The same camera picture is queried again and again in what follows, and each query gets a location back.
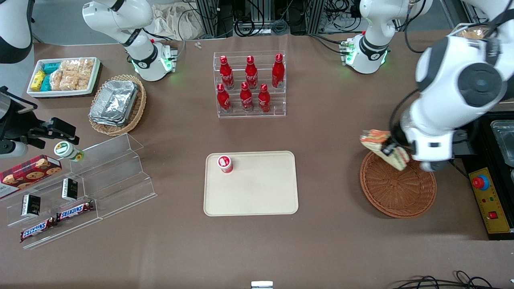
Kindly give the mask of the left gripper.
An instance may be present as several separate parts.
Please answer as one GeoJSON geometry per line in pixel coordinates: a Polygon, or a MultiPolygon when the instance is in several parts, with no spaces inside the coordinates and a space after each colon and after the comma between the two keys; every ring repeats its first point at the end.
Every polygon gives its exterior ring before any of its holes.
{"type": "MultiPolygon", "coordinates": [[[[403,130],[413,159],[420,162],[437,162],[450,159],[454,131],[429,134],[424,130],[403,130]]],[[[394,140],[385,140],[381,153],[387,157],[401,156],[402,146],[394,140]]]]}

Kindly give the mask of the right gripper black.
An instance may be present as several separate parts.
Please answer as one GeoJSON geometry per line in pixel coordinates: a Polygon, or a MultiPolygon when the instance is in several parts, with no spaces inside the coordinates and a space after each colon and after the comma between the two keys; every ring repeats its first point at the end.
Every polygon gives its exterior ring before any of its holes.
{"type": "Polygon", "coordinates": [[[78,145],[80,139],[76,137],[76,127],[59,119],[51,118],[49,121],[42,122],[37,125],[37,117],[34,110],[37,105],[31,101],[24,100],[11,92],[8,88],[2,86],[1,93],[1,121],[0,136],[1,139],[14,140],[29,133],[26,144],[36,148],[44,148],[46,139],[64,139],[78,145]]]}

